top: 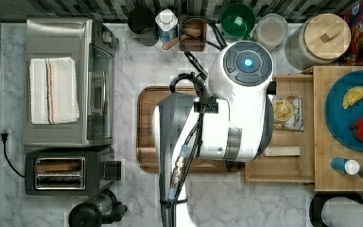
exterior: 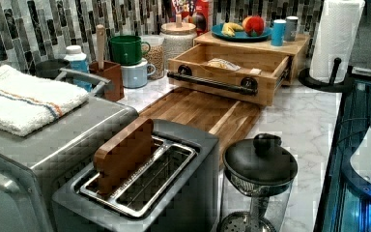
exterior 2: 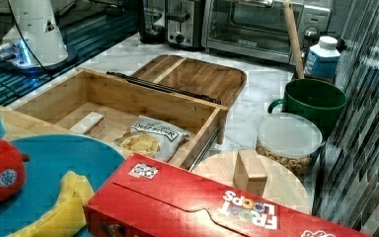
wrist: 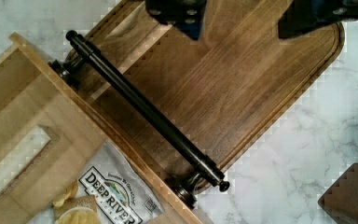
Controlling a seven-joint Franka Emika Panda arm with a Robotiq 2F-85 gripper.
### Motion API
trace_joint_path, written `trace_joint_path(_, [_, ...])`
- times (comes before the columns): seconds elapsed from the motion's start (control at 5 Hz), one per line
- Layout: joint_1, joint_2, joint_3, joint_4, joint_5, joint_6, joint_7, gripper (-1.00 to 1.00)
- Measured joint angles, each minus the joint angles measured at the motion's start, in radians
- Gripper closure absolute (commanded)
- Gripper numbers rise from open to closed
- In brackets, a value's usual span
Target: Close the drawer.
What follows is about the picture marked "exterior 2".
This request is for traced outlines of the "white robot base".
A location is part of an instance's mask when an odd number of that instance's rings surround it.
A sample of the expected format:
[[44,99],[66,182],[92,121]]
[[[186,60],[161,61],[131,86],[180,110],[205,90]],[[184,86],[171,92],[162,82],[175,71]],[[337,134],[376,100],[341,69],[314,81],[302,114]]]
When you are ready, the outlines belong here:
[[57,71],[77,57],[56,24],[51,0],[7,0],[13,29],[0,44],[0,59],[21,71]]

